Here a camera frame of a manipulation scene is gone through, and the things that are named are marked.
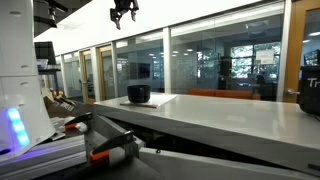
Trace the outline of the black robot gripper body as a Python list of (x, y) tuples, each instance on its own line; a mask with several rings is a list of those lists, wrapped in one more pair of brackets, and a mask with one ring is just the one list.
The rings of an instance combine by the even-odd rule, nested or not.
[(122, 11), (122, 10), (138, 10), (139, 5), (137, 0), (114, 0), (115, 8)]

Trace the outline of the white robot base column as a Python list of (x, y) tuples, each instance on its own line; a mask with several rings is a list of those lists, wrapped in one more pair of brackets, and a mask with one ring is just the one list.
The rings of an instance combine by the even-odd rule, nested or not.
[(0, 0), (0, 161), (55, 133), (46, 110), (33, 43), (32, 0)]

